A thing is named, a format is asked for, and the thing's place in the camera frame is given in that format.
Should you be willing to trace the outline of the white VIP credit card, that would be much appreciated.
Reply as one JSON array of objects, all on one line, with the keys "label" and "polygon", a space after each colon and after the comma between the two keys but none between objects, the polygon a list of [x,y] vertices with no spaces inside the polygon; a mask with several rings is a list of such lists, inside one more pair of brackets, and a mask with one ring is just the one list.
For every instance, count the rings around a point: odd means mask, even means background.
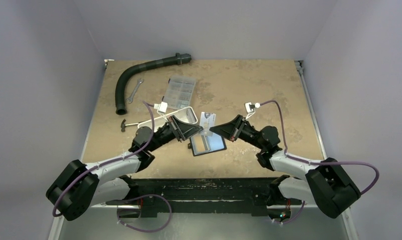
[{"label": "white VIP credit card", "polygon": [[210,128],[215,126],[215,120],[215,113],[203,111],[199,121],[199,126],[201,126],[203,130],[199,132],[199,134],[206,137],[213,136],[213,132],[210,130]]}]

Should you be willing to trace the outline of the black leather card holder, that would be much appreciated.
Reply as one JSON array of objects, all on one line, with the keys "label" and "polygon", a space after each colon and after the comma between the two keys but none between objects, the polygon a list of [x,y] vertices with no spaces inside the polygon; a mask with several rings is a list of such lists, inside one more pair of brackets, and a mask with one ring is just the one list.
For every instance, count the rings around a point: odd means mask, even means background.
[{"label": "black leather card holder", "polygon": [[227,149],[227,146],[224,138],[214,133],[212,136],[205,136],[201,134],[192,136],[187,148],[190,149],[193,156],[196,157],[224,151]]}]

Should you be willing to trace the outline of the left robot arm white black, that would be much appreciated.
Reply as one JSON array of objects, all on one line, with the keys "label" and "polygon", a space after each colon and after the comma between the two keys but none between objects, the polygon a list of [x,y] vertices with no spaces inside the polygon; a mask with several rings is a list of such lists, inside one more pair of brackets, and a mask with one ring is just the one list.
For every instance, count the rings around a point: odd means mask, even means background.
[{"label": "left robot arm white black", "polygon": [[131,147],[118,156],[95,163],[71,161],[46,192],[46,198],[54,205],[53,215],[73,221],[101,203],[133,204],[138,191],[128,175],[146,169],[155,158],[153,151],[173,140],[183,142],[201,131],[203,127],[172,115],[157,130],[139,128]]}]

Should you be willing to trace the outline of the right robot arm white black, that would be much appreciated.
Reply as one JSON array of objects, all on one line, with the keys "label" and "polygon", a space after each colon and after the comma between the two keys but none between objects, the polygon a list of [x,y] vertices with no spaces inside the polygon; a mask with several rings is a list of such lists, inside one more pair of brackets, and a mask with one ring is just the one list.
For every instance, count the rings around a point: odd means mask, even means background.
[{"label": "right robot arm white black", "polygon": [[259,164],[283,173],[269,185],[268,206],[296,199],[317,205],[327,217],[335,219],[362,195],[337,160],[330,157],[296,160],[288,156],[279,146],[280,138],[274,126],[256,130],[238,115],[228,123],[211,127],[210,131],[231,142],[243,140],[257,147]]}]

